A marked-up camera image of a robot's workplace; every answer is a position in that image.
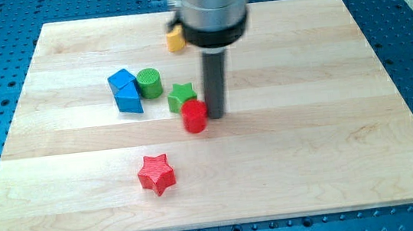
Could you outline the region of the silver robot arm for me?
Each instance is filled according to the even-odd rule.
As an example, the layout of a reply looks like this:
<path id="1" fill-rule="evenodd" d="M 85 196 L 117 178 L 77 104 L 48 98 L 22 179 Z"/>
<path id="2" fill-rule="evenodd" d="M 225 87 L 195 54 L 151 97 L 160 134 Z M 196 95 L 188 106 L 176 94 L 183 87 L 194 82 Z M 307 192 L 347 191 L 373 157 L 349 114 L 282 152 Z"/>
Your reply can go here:
<path id="1" fill-rule="evenodd" d="M 177 0 L 169 31 L 182 27 L 184 40 L 201 49 L 204 101 L 208 118 L 220 119 L 225 108 L 227 47 L 246 32 L 249 0 Z"/>

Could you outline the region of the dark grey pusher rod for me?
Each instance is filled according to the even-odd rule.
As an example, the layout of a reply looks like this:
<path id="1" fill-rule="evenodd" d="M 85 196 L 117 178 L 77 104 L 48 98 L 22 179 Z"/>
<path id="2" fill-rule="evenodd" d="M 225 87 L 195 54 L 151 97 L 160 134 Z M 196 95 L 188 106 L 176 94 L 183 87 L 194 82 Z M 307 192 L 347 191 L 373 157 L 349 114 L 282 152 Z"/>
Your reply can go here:
<path id="1" fill-rule="evenodd" d="M 210 119 L 224 116 L 225 49 L 202 52 L 204 99 Z"/>

